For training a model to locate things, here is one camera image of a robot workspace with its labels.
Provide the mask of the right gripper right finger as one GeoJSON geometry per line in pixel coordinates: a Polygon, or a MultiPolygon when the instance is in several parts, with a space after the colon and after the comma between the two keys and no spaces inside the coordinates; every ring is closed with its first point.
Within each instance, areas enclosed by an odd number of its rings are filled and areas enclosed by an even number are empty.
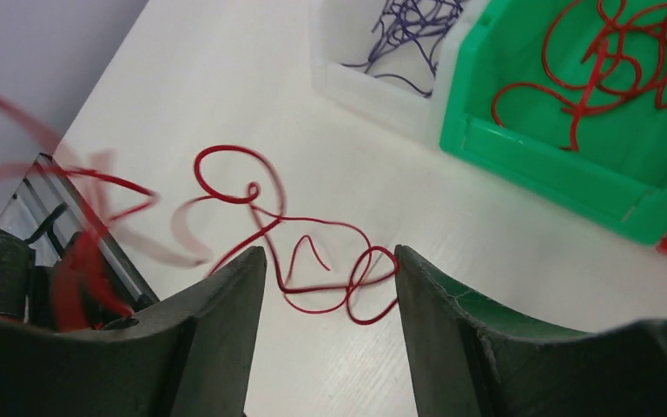
{"type": "Polygon", "coordinates": [[[535,319],[412,248],[395,277],[421,416],[667,416],[667,319],[598,333],[535,319]]]}

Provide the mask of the white plastic bin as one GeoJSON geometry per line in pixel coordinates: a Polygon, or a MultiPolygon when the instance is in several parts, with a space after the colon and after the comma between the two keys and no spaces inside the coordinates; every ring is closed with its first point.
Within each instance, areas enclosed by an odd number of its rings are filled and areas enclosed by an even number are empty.
{"type": "Polygon", "coordinates": [[[488,3],[467,1],[439,43],[425,43],[435,69],[410,44],[369,69],[369,53],[382,38],[376,22],[382,1],[312,1],[309,4],[314,89],[356,115],[413,142],[439,145],[459,49],[488,3]]]}

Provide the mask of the green plastic bin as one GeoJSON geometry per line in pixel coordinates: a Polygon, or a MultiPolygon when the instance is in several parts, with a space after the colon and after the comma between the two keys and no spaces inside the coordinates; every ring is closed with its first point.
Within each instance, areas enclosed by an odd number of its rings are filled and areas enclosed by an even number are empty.
{"type": "Polygon", "coordinates": [[[636,242],[667,235],[667,1],[492,1],[439,145],[636,242]]]}

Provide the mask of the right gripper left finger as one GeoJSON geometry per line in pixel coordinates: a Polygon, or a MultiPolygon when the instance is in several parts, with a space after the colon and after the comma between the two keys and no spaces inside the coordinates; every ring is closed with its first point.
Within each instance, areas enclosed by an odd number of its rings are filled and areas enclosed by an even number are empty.
{"type": "Polygon", "coordinates": [[[0,320],[0,416],[241,416],[265,292],[263,248],[103,330],[0,320]]]}

